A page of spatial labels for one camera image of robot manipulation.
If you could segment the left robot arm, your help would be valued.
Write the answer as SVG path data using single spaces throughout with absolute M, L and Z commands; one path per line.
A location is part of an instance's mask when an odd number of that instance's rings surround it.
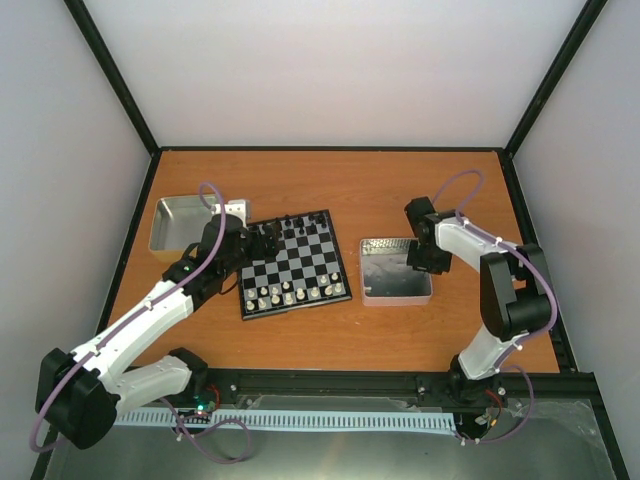
M 162 334 L 222 291 L 225 280 L 248 262 L 277 255 L 278 222 L 247 227 L 227 212 L 215 214 L 200 241 L 191 243 L 147 296 L 93 339 L 41 361 L 35 410 L 76 448 L 100 441 L 115 420 L 168 395 L 186 402 L 208 390 L 207 365 L 184 348 L 147 367 L 132 362 Z

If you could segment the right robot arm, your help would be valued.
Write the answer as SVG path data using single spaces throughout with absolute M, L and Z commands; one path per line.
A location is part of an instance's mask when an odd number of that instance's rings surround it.
M 513 352 L 555 325 L 558 305 L 544 252 L 495 237 L 456 210 L 438 212 L 427 197 L 411 200 L 404 212 L 415 237 L 409 267 L 441 275 L 458 258 L 480 276 L 482 326 L 452 359 L 446 387 L 454 402 L 469 404 Z

